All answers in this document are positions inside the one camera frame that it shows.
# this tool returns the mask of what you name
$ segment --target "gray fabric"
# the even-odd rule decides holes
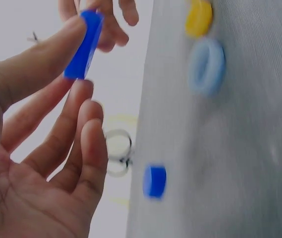
[[[154,0],[127,238],[282,238],[282,0],[214,0],[226,54],[213,98],[192,96],[187,0]],[[162,202],[143,196],[163,163]]]

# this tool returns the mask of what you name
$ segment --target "plastic ring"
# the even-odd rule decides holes
[[[188,86],[193,94],[211,96],[223,81],[225,55],[220,43],[213,39],[199,40],[193,47],[188,68]]]

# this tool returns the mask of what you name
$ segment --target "blue cap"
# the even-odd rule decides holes
[[[144,172],[144,196],[161,198],[166,185],[166,170],[163,166],[148,166]]]
[[[225,72],[224,50],[217,40],[202,38],[189,57],[188,86],[193,94],[212,96],[217,93]]]
[[[64,71],[64,76],[69,79],[86,77],[102,30],[104,17],[100,13],[88,10],[82,12],[81,17],[87,24],[87,32],[77,53]]]

